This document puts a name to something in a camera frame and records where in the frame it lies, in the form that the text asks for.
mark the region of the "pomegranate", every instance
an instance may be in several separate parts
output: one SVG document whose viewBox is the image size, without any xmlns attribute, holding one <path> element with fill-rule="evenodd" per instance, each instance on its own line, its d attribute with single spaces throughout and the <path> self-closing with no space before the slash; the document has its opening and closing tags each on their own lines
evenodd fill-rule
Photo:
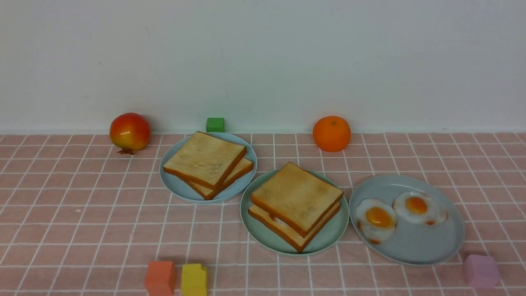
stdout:
<svg viewBox="0 0 526 296">
<path fill-rule="evenodd" d="M 125 113 L 112 121 L 109 138 L 120 154 L 135 154 L 150 140 L 150 125 L 137 113 Z"/>
</svg>

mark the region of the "egg yolk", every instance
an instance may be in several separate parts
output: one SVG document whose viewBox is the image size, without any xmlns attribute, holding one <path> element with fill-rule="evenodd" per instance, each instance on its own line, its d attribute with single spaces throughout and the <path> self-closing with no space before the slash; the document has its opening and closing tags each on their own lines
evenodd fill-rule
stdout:
<svg viewBox="0 0 526 296">
<path fill-rule="evenodd" d="M 365 213 L 365 218 L 371 225 L 386 228 L 391 224 L 391 215 L 389 213 L 377 206 L 370 208 Z"/>
<path fill-rule="evenodd" d="M 427 212 L 426 202 L 417 196 L 406 199 L 406 208 L 415 214 L 424 214 Z"/>
</svg>

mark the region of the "plate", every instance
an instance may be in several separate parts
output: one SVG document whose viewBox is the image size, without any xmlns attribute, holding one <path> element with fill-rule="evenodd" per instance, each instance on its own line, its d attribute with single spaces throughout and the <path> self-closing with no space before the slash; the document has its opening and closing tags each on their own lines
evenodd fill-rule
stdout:
<svg viewBox="0 0 526 296">
<path fill-rule="evenodd" d="M 378 198 L 391 205 L 403 192 L 424 192 L 448 211 L 448 219 L 438 225 L 411 224 L 398 217 L 394 234 L 382 244 L 371 244 L 357 229 L 356 207 L 364 199 Z M 448 261 L 464 243 L 464 222 L 457 207 L 437 188 L 418 179 L 402 175 L 372 177 L 353 192 L 349 213 L 358 235 L 381 255 L 407 265 L 432 265 Z"/>
<path fill-rule="evenodd" d="M 316 234 L 316 236 L 305 247 L 302 253 L 298 253 L 290 244 L 284 241 L 277 234 L 273 233 L 263 223 L 254 219 L 249 213 L 248 208 L 252 205 L 250 195 L 267 180 L 274 176 L 279 170 L 271 171 L 255 179 L 243 193 L 241 198 L 241 220 L 245 225 L 248 233 L 261 245 L 270 251 L 287 256 L 310 256 L 323 252 L 333 246 L 345 233 L 349 224 L 349 209 L 345 197 L 340 199 L 340 211 L 332 217 L 327 224 Z M 329 179 L 318 173 L 309 172 L 313 176 L 333 185 Z"/>
<path fill-rule="evenodd" d="M 213 204 L 213 203 L 221 203 L 228 201 L 232 198 L 234 198 L 236 195 L 238 195 L 245 187 L 250 184 L 250 181 L 252 178 L 254 178 L 254 175 L 256 174 L 256 169 L 258 166 L 258 159 L 256 157 L 256 152 L 250 146 L 245 140 L 241 139 L 238 136 L 234 136 L 232 134 L 226 134 L 226 133 L 207 133 L 211 136 L 214 136 L 216 138 L 240 144 L 247 148 L 247 154 L 245 155 L 245 158 L 252 161 L 254 164 L 254 168 L 251 172 L 248 174 L 245 174 L 241 178 L 237 179 L 232 185 L 227 187 L 225 190 L 221 191 L 219 194 L 216 195 L 212 200 L 205 200 L 199 193 L 197 193 L 195 190 L 193 190 L 190 186 L 188 186 L 183 180 L 179 179 L 178 177 L 168 174 L 163 170 L 163 165 L 172 157 L 174 154 L 181 149 L 181 147 L 188 141 L 188 137 L 182 139 L 177 144 L 172 146 L 168 152 L 164 155 L 163 159 L 161 160 L 161 164 L 159 166 L 159 174 L 161 176 L 161 180 L 164 184 L 164 186 L 171 191 L 175 196 L 178 198 L 191 202 L 191 203 L 197 203 L 197 204 Z"/>
</svg>

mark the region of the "plate rim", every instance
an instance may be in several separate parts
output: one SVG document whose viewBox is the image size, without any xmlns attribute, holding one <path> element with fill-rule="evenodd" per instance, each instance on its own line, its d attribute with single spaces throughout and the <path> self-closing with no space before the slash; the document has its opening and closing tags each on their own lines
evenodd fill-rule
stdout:
<svg viewBox="0 0 526 296">
<path fill-rule="evenodd" d="M 171 194 L 173 194 L 173 195 L 176 196 L 177 198 L 179 198 L 179 199 L 181 199 L 181 200 L 183 200 L 183 201 L 186 201 L 186 202 L 188 202 L 188 203 L 192 203 L 192 204 L 219 204 L 219 203 L 227 202 L 227 201 L 229 201 L 229 200 L 235 198 L 237 195 L 239 195 L 240 192 L 244 191 L 244 190 L 246 189 L 246 187 L 247 187 L 248 185 L 250 185 L 250 183 L 253 181 L 254 176 L 256 175 L 256 172 L 257 172 L 257 167 L 258 167 L 258 156 L 257 156 L 257 154 L 256 154 L 256 151 L 255 151 L 254 148 L 252 147 L 252 145 L 249 144 L 247 141 L 245 141 L 244 139 L 242 139 L 241 137 L 239 137 L 239 136 L 237 136 L 237 135 L 230 134 L 230 133 L 219 133 L 219 132 L 203 132 L 203 131 L 200 131 L 200 132 L 205 133 L 205 134 L 209 134 L 209 135 L 211 135 L 211 136 L 215 136 L 215 137 L 217 137 L 217 138 L 219 138 L 219 139 L 221 139 L 221 140 L 225 140 L 225 139 L 223 139 L 223 138 L 221 137 L 221 136 L 223 136 L 223 135 L 225 135 L 225 134 L 227 134 L 227 135 L 229 135 L 229 136 L 232 136 L 232 137 L 235 137 L 235 138 L 237 138 L 240 142 L 243 142 L 243 145 L 244 145 L 244 146 L 247 148 L 247 150 L 248 150 L 247 153 L 248 153 L 248 152 L 253 152 L 253 153 L 254 153 L 254 159 L 255 159 L 255 160 L 252 162 L 253 165 L 254 165 L 254 167 L 252 168 L 252 171 L 250 171 L 250 172 L 247 174 L 247 175 L 251 175 L 251 178 L 249 179 L 249 181 L 247 182 L 247 184 L 243 185 L 243 187 L 242 187 L 238 192 L 236 192 L 235 194 L 232 194 L 232 195 L 226 196 L 226 197 L 224 197 L 224 198 L 219 198 L 219 199 L 213 198 L 213 199 L 211 199 L 211 200 L 205 200 L 205 199 L 203 199 L 203 200 L 193 200 L 193 199 L 189 199 L 189 198 L 186 198 L 186 197 L 184 197 L 184 196 L 181 196 L 181 195 L 175 193 L 174 191 L 172 191 L 172 190 L 170 189 L 170 187 L 166 185 L 166 183 L 165 183 L 165 181 L 163 180 L 163 177 L 162 177 L 163 174 L 166 174 L 166 173 L 164 172 L 164 170 L 163 170 L 163 159 L 166 157 L 166 155 L 168 154 L 168 152 L 169 152 L 174 146 L 180 144 L 181 142 L 186 142 L 186 141 L 188 141 L 188 139 L 189 139 L 190 137 L 189 137 L 189 136 L 187 137 L 186 135 L 185 135 L 185 137 L 183 137 L 181 140 L 177 141 L 177 143 L 175 143 L 175 144 L 173 144 L 172 146 L 170 146 L 170 148 L 168 149 L 168 151 L 166 151 L 165 154 L 163 155 L 163 157 L 161 157 L 161 160 L 160 160 L 160 162 L 159 162 L 159 177 L 160 177 L 160 179 L 161 179 L 161 183 L 163 183 L 164 187 L 165 187 L 166 189 L 168 189 L 168 191 L 169 191 Z"/>
<path fill-rule="evenodd" d="M 325 251 L 327 251 L 329 248 L 333 247 L 334 245 L 336 245 L 336 243 L 338 243 L 341 238 L 345 235 L 347 229 L 349 228 L 349 219 L 347 219 L 347 221 L 345 222 L 345 226 L 343 226 L 343 231 L 339 234 L 339 236 L 333 241 L 331 242 L 329 245 L 327 245 L 325 248 L 323 249 L 320 249 L 318 251 L 315 251 L 315 252 L 309 252 L 309 253 L 286 253 L 286 252 L 281 252 L 281 251 L 278 251 L 278 250 L 275 250 L 269 246 L 267 246 L 266 244 L 262 243 L 261 241 L 259 241 L 258 239 L 256 239 L 251 231 L 248 229 L 247 227 L 247 222 L 245 221 L 245 219 L 243 218 L 243 208 L 242 208 L 242 203 L 243 203 L 243 200 L 246 199 L 246 196 L 247 196 L 247 191 L 248 191 L 248 188 L 250 185 L 252 185 L 252 183 L 256 182 L 256 180 L 258 180 L 259 178 L 263 177 L 263 176 L 266 176 L 266 175 L 269 175 L 269 174 L 276 174 L 279 170 L 272 170 L 272 171 L 269 171 L 269 172 L 265 172 L 263 173 L 262 175 L 258 176 L 257 178 L 255 178 L 254 180 L 252 180 L 252 182 L 250 182 L 250 184 L 245 188 L 245 191 L 243 191 L 243 195 L 241 196 L 241 200 L 239 201 L 239 216 L 241 217 L 241 222 L 243 223 L 243 226 L 245 227 L 245 229 L 247 230 L 248 234 L 261 246 L 263 246 L 265 249 L 271 251 L 271 252 L 274 252 L 274 253 L 277 253 L 277 254 L 280 254 L 280 255 L 283 255 L 283 256 L 291 256 L 291 257 L 305 257 L 305 256 L 313 256 L 313 255 L 317 255 L 317 254 L 320 254 L 320 253 L 323 253 Z M 313 172 L 313 171 L 308 171 L 308 170 L 305 170 L 307 172 L 309 172 L 310 174 L 314 175 L 315 177 L 322 177 L 321 180 L 323 181 L 328 181 L 329 184 L 337 187 L 333 181 L 331 181 L 330 179 L 328 179 L 327 177 L 323 176 L 322 174 L 319 174 L 317 172 Z M 347 202 L 347 199 L 345 198 L 345 196 L 343 195 L 340 200 L 339 200 L 340 203 L 343 202 L 343 205 L 340 206 L 340 211 L 344 211 L 344 214 L 345 212 L 347 213 L 347 217 L 349 217 L 349 203 Z"/>
<path fill-rule="evenodd" d="M 417 181 L 418 183 L 421 183 L 421 184 L 424 184 L 425 186 L 429 186 L 429 187 L 432 187 L 434 188 L 435 190 L 438 190 L 442 195 L 444 195 L 445 197 L 447 197 L 448 201 L 451 202 L 451 204 L 453 205 L 454 209 L 455 209 L 455 212 L 456 212 L 456 215 L 457 217 L 460 218 L 461 222 L 462 222 L 462 225 L 464 224 L 464 218 L 462 217 L 462 214 L 459 212 L 459 210 L 457 209 L 457 207 L 454 205 L 454 203 L 449 199 L 449 197 L 444 194 L 440 189 L 436 188 L 435 186 L 427 183 L 427 182 L 424 182 L 422 180 L 419 180 L 415 177 L 411 177 L 411 176 L 406 176 L 406 175 L 401 175 L 401 174 L 385 174 L 385 175 L 377 175 L 377 176 L 372 176 L 370 178 L 368 178 L 367 180 L 363 181 L 360 185 L 358 185 L 358 187 L 356 187 L 353 191 L 352 191 L 352 195 L 351 195 L 351 199 L 353 198 L 353 196 L 356 196 L 357 195 L 357 192 L 359 192 L 359 189 L 360 188 L 366 188 L 369 186 L 370 183 L 372 183 L 374 180 L 377 180 L 377 179 L 386 179 L 386 178 L 389 178 L 389 177 L 395 177 L 395 178 L 400 178 L 400 179 L 405 179 L 405 180 L 413 180 L 413 181 Z M 358 233 L 358 236 L 360 237 L 360 239 L 362 240 L 363 243 L 365 243 L 367 245 L 368 248 L 372 249 L 373 251 L 375 251 L 377 254 L 380 254 L 382 257 L 390 260 L 390 261 L 393 261 L 393 262 L 396 262 L 396 263 L 399 263 L 399 264 L 403 264 L 403 265 L 409 265 L 409 266 L 416 266 L 416 267 L 424 267 L 424 266 L 432 266 L 432 265 L 436 265 L 436 264 L 439 264 L 439 263 L 444 263 L 444 262 L 447 262 L 449 260 L 451 260 L 451 258 L 453 258 L 455 255 L 457 255 L 459 253 L 459 251 L 461 250 L 462 246 L 464 245 L 464 242 L 466 240 L 466 228 L 463 226 L 461 228 L 461 234 L 462 234 L 462 238 L 460 239 L 460 243 L 458 244 L 458 246 L 454 249 L 454 251 L 452 251 L 452 253 L 446 257 L 445 259 L 441 260 L 441 261 L 437 261 L 437 262 L 434 262 L 434 263 L 411 263 L 411 262 L 406 262 L 406 261 L 402 261 L 402 260 L 398 260 L 398 259 L 395 259 L 395 258 L 392 258 L 386 254 L 384 254 L 383 252 L 381 252 L 380 250 L 378 250 L 377 248 L 375 248 L 368 240 L 366 240 L 362 233 L 358 230 L 356 224 L 355 224 L 355 221 L 353 219 L 353 213 L 352 213 L 352 210 L 351 210 L 351 202 L 349 202 L 349 220 L 350 220 L 350 223 L 352 224 L 352 226 L 354 227 L 355 231 Z"/>
</svg>

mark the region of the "toy block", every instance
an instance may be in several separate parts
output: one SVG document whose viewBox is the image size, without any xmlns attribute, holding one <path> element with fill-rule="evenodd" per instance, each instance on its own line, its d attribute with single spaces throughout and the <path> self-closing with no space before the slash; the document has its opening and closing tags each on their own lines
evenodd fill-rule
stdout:
<svg viewBox="0 0 526 296">
<path fill-rule="evenodd" d="M 208 269 L 201 263 L 183 265 L 181 296 L 207 296 Z"/>
<path fill-rule="evenodd" d="M 209 117 L 206 119 L 206 132 L 225 132 L 225 119 L 219 117 Z"/>
<path fill-rule="evenodd" d="M 149 296 L 172 296 L 177 271 L 171 261 L 151 261 L 148 264 L 144 286 Z"/>
<path fill-rule="evenodd" d="M 490 289 L 500 282 L 499 269 L 490 256 L 471 254 L 464 262 L 464 280 L 476 289 Z"/>
</svg>

